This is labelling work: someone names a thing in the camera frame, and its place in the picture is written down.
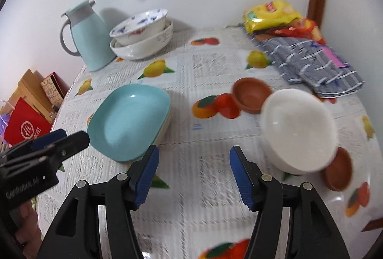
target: red snack bag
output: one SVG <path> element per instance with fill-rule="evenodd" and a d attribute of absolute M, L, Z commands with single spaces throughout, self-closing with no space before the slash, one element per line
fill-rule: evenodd
<path fill-rule="evenodd" d="M 51 123 L 20 98 L 5 129 L 4 139 L 10 145 L 15 145 L 21 141 L 45 135 L 50 132 L 51 127 Z"/>
<path fill-rule="evenodd" d="M 292 21 L 286 28 L 271 30 L 268 34 L 315 40 L 321 45 L 327 45 L 317 24 L 311 19 L 299 19 Z"/>

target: fruit-patterned tablecloth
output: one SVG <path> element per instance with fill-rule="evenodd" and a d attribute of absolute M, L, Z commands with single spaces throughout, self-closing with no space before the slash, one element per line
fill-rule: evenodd
<path fill-rule="evenodd" d="M 54 129 L 63 128 L 68 134 L 86 131 L 90 116 L 122 85 L 155 85 L 171 97 L 172 119 L 159 145 L 155 187 L 149 191 L 145 204 L 132 212 L 141 250 L 150 254 L 148 258 L 197 259 L 217 244 L 239 242 L 251 236 L 257 213 L 242 204 L 232 175 L 229 150 L 234 145 L 239 145 L 262 172 L 280 182 L 285 178 L 284 182 L 290 184 L 311 182 L 335 219 L 351 258 L 357 258 L 354 250 L 358 248 L 361 229 L 371 219 L 383 217 L 382 155 L 357 95 L 323 102 L 336 119 L 340 146 L 348 150 L 353 160 L 353 179 L 343 192 L 328 190 L 318 173 L 286 176 L 268 163 L 260 145 L 259 115 L 242 112 L 235 119 L 221 114 L 208 119 L 193 116 L 195 102 L 230 92 L 232 84 L 242 77 L 262 79 L 273 91 L 288 87 L 310 91 L 305 85 L 288 85 L 261 57 L 249 57 L 256 49 L 254 41 L 238 28 L 175 32 L 171 42 L 150 59 L 117 58 L 93 73 L 83 68 L 68 92 L 54 125 Z M 156 60 L 161 60 L 156 62 L 160 64 L 149 68 Z M 59 184 L 38 197 L 43 234 L 76 181 L 105 182 L 128 167 L 129 164 L 108 159 L 92 146 L 65 161 L 65 171 L 57 172 Z M 276 258 L 284 258 L 287 243 L 289 210 L 284 209 Z M 110 258 L 103 212 L 100 233 L 104 258 Z"/>

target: yellow chip bag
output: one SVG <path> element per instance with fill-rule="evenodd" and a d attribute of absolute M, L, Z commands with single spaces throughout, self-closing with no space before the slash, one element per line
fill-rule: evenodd
<path fill-rule="evenodd" d="M 275 0 L 245 11 L 243 20 L 248 33 L 280 27 L 294 19 L 302 19 L 301 14 L 288 2 Z"/>

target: silver screw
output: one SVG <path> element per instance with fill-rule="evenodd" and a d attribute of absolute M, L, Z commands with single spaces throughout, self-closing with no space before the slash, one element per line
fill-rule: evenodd
<path fill-rule="evenodd" d="M 117 180 L 124 181 L 124 180 L 126 180 L 127 177 L 128 177 L 128 175 L 126 173 L 122 172 L 122 173 L 119 173 L 117 175 Z"/>
<path fill-rule="evenodd" d="M 312 190 L 313 189 L 313 185 L 312 184 L 310 184 L 310 183 L 308 183 L 308 182 L 305 182 L 304 184 L 303 184 L 303 188 L 305 188 L 306 190 Z"/>
<path fill-rule="evenodd" d="M 263 181 L 267 181 L 267 182 L 273 180 L 273 177 L 270 176 L 268 173 L 264 173 L 264 174 L 261 176 L 261 178 L 262 178 Z"/>
<path fill-rule="evenodd" d="M 85 182 L 85 180 L 80 180 L 80 181 L 77 181 L 76 187 L 83 188 L 83 187 L 85 187 L 86 184 L 87 183 Z"/>

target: brown saucer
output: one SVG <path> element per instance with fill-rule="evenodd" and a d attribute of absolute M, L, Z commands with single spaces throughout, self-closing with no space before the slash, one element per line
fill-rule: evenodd
<path fill-rule="evenodd" d="M 272 93 L 265 82 L 251 77 L 237 80 L 231 92 L 238 108 L 250 114 L 258 114 L 266 98 Z"/>
<path fill-rule="evenodd" d="M 323 181 L 333 191 L 343 191 L 352 178 L 352 160 L 349 153 L 338 147 L 332 163 L 322 170 Z"/>

